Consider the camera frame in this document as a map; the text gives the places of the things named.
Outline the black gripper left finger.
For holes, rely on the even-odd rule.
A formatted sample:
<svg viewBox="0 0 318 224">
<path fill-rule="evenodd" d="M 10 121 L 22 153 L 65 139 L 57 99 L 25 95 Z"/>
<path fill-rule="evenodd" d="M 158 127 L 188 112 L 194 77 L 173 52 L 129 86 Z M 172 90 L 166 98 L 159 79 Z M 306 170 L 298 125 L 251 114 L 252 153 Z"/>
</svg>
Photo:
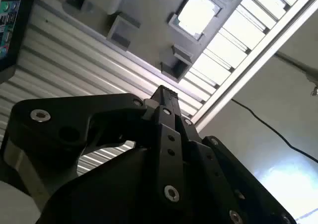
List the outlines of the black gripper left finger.
<svg viewBox="0 0 318 224">
<path fill-rule="evenodd" d="M 134 141 L 181 146 L 178 96 L 159 86 L 150 99 L 131 93 L 29 99 L 16 103 L 2 142 L 9 184 L 44 205 L 77 177 L 81 156 Z"/>
</svg>

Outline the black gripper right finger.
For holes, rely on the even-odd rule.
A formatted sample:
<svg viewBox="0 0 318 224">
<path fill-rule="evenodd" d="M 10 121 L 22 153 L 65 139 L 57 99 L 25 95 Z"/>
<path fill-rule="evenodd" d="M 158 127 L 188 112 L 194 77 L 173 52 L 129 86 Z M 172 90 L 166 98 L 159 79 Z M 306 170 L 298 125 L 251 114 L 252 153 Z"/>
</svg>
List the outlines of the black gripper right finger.
<svg viewBox="0 0 318 224">
<path fill-rule="evenodd" d="M 200 138 L 181 116 L 170 92 L 181 135 L 188 207 L 174 224 L 294 224 L 296 221 L 247 168 L 214 136 Z"/>
</svg>

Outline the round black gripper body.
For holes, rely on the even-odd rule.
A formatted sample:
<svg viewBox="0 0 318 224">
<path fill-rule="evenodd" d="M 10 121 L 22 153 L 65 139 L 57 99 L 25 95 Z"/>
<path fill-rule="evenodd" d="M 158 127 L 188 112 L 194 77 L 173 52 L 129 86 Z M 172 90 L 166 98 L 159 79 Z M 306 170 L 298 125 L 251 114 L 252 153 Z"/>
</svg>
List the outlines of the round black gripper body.
<svg viewBox="0 0 318 224">
<path fill-rule="evenodd" d="M 179 148 L 132 149 L 61 187 L 40 224 L 223 224 L 225 207 L 197 159 Z"/>
</svg>

